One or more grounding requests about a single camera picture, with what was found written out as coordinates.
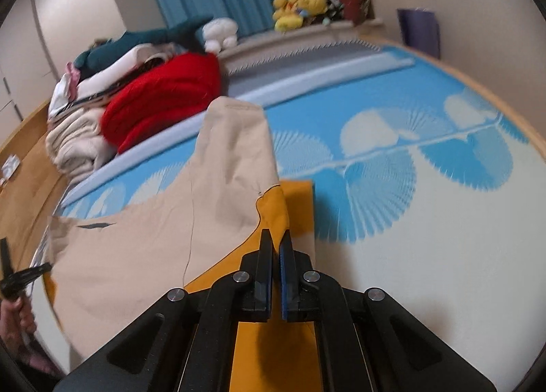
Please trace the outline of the person's left hand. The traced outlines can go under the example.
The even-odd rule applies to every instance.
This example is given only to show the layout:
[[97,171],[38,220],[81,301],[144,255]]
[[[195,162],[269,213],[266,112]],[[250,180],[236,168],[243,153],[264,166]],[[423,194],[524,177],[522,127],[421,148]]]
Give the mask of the person's left hand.
[[1,300],[1,340],[9,354],[23,365],[38,372],[58,376],[56,366],[47,356],[31,349],[25,342],[37,330],[29,299],[23,295],[15,300]]

